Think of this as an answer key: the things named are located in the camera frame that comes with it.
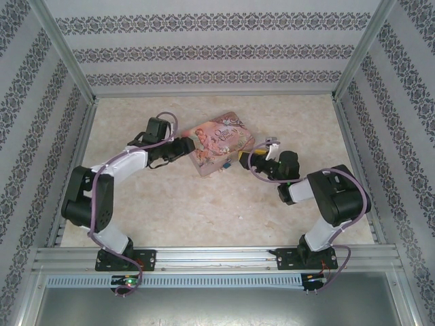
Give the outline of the aluminium frame post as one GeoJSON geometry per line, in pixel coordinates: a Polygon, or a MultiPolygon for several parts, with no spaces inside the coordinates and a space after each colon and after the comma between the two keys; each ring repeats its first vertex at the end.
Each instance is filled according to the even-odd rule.
{"type": "Polygon", "coordinates": [[[380,0],[377,9],[375,10],[370,22],[367,25],[355,51],[353,52],[347,66],[345,67],[341,78],[339,79],[336,88],[332,91],[332,100],[337,101],[345,93],[352,78],[356,74],[361,62],[369,51],[372,43],[377,37],[378,32],[386,21],[393,6],[397,0],[380,0]]]}
{"type": "Polygon", "coordinates": [[[87,102],[94,101],[96,96],[46,2],[44,0],[27,1],[87,102]]]}

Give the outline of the aluminium table end rail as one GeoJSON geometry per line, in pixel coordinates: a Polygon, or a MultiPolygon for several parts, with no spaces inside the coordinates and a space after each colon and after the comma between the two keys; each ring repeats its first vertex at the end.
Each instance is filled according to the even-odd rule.
{"type": "Polygon", "coordinates": [[[139,92],[96,94],[96,99],[103,98],[169,98],[169,97],[212,97],[212,96],[319,96],[331,95],[332,92],[314,91],[241,91],[241,92],[139,92]]]}

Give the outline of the grey metal front panel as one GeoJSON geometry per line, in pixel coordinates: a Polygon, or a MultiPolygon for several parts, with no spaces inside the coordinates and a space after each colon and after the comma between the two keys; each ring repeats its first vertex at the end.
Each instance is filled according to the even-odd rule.
{"type": "Polygon", "coordinates": [[[403,326],[386,291],[46,289],[24,326],[403,326]]]}

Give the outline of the aluminium mounting rail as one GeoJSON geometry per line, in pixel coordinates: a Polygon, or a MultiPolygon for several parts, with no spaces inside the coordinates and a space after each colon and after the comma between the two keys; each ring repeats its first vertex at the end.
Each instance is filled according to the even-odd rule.
{"type": "MultiPolygon", "coordinates": [[[[158,247],[152,272],[277,272],[319,271],[278,270],[276,257],[270,247],[158,247]]],[[[347,272],[389,272],[402,270],[397,248],[390,244],[352,245],[349,249],[335,248],[338,267],[347,272]]],[[[96,248],[38,249],[32,272],[91,273],[95,270],[96,248]]]]}

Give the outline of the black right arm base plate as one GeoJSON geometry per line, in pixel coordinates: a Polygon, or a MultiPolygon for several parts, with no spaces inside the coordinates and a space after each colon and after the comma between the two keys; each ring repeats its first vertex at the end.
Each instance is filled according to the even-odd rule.
{"type": "Polygon", "coordinates": [[[288,247],[269,250],[269,253],[276,257],[278,270],[321,270],[323,266],[331,270],[338,268],[336,253],[331,247],[307,253],[288,247]]]}

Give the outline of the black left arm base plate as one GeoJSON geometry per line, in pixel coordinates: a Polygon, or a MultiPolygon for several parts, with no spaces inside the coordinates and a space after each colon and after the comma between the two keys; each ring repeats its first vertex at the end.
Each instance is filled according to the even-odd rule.
{"type": "MultiPolygon", "coordinates": [[[[133,257],[131,260],[134,260],[137,264],[139,264],[143,271],[152,272],[154,271],[156,263],[156,251],[135,249],[133,251],[133,257]]],[[[94,268],[97,272],[139,271],[135,264],[102,249],[97,253],[97,260],[94,268]]]]}

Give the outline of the aluminium table side rail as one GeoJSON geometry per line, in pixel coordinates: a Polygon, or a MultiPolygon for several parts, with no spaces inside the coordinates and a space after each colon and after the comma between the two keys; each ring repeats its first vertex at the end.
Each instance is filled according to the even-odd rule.
{"type": "Polygon", "coordinates": [[[56,211],[53,216],[52,223],[50,225],[50,229],[48,232],[48,237],[46,238],[46,243],[44,247],[55,247],[56,239],[58,237],[58,230],[60,225],[63,223],[63,217],[61,215],[61,207],[63,204],[63,200],[65,199],[65,195],[67,192],[69,180],[71,178],[71,173],[73,169],[80,165],[84,159],[84,153],[86,151],[86,147],[88,144],[88,139],[90,135],[90,131],[92,129],[92,124],[94,121],[95,113],[98,107],[99,99],[95,98],[86,108],[86,112],[82,117],[82,123],[78,130],[78,134],[74,143],[73,152],[71,159],[69,161],[69,168],[66,174],[65,182],[61,188],[62,192],[60,193],[60,197],[56,203],[56,211]]]}
{"type": "Polygon", "coordinates": [[[378,245],[386,245],[388,243],[383,229],[382,225],[379,221],[379,216],[377,214],[375,201],[372,198],[372,195],[370,193],[369,184],[367,183],[367,180],[365,178],[364,174],[364,167],[362,166],[360,162],[360,157],[358,155],[358,149],[355,145],[353,134],[351,132],[351,129],[349,127],[349,124],[346,119],[345,112],[343,111],[342,105],[336,101],[334,98],[332,99],[332,104],[335,110],[335,114],[337,117],[338,124],[341,129],[341,133],[343,136],[343,140],[345,142],[345,147],[349,156],[349,161],[351,163],[351,167],[353,170],[353,175],[355,178],[361,183],[363,188],[366,190],[368,197],[370,199],[371,203],[371,210],[369,213],[366,214],[366,218],[368,220],[368,224],[370,226],[370,231],[372,233],[373,240],[378,245]]]}

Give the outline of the pink illustrated tin box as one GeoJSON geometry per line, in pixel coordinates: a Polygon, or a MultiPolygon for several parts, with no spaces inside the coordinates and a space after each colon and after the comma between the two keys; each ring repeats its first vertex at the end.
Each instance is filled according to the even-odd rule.
{"type": "Polygon", "coordinates": [[[193,140],[195,150],[190,158],[202,177],[233,164],[239,159],[240,151],[251,150],[255,143],[253,134],[233,111],[185,130],[181,135],[193,140]]]}

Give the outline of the small circuit board green light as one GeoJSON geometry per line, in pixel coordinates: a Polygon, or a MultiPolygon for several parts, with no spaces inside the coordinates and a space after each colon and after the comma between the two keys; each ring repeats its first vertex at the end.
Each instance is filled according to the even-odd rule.
{"type": "Polygon", "coordinates": [[[112,276],[111,277],[111,286],[127,286],[127,287],[134,287],[137,285],[139,280],[138,276],[131,276],[131,275],[121,275],[121,276],[112,276]]]}

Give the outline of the small black circuit board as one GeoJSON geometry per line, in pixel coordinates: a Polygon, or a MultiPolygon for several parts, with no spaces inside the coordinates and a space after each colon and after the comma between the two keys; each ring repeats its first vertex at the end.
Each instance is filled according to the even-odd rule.
{"type": "Polygon", "coordinates": [[[319,291],[327,282],[323,274],[303,274],[302,286],[305,292],[319,291]]]}

